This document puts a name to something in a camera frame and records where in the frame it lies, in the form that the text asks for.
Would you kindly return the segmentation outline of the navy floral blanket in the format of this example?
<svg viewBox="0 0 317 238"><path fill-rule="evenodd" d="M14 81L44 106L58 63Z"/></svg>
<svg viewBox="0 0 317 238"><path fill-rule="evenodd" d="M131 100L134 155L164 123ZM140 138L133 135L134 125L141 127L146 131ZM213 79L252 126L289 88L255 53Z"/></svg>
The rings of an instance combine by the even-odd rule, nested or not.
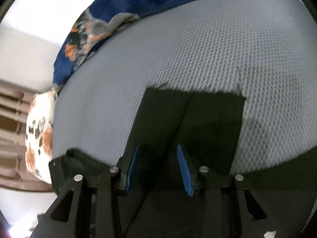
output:
<svg viewBox="0 0 317 238"><path fill-rule="evenodd" d="M74 22L54 62L53 86L62 87L106 38L130 23L195 0L94 0Z"/></svg>

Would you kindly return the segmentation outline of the grey mesh mattress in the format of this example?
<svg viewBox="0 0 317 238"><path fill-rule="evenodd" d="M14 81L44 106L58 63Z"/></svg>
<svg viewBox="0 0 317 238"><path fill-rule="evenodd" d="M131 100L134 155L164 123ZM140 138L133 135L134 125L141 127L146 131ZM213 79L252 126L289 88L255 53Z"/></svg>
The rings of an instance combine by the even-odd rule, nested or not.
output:
<svg viewBox="0 0 317 238"><path fill-rule="evenodd" d="M290 160L316 146L316 22L299 0L196 0L138 20L61 90L53 156L115 163L151 86L242 93L232 173Z"/></svg>

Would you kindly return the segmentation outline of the white floral pillow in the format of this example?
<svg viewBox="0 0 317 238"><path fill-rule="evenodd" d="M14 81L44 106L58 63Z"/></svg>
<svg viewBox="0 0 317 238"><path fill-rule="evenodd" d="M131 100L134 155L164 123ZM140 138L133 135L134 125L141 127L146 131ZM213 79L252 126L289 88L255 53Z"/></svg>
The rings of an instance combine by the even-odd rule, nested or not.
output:
<svg viewBox="0 0 317 238"><path fill-rule="evenodd" d="M34 95L26 121L26 169L48 184L52 183L49 162L53 157L52 139L57 99L55 89Z"/></svg>

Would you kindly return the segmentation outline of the black pants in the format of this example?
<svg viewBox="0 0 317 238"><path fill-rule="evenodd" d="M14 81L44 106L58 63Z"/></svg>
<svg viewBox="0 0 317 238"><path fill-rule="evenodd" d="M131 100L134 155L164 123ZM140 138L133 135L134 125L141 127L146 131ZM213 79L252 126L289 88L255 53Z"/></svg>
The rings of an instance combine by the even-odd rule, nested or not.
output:
<svg viewBox="0 0 317 238"><path fill-rule="evenodd" d="M146 89L125 147L138 148L131 188L118 198L133 213L126 237L196 237L200 199L185 190L177 146L196 167L230 176L244 102L232 93Z"/></svg>

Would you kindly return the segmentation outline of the beige curtain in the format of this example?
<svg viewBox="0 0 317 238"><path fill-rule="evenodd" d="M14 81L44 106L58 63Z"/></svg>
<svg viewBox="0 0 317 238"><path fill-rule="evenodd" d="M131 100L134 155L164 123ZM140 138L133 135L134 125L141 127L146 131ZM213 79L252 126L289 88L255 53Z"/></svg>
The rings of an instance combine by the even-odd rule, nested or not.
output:
<svg viewBox="0 0 317 238"><path fill-rule="evenodd" d="M1 80L1 188L51 192L49 184L26 170L26 119L34 92Z"/></svg>

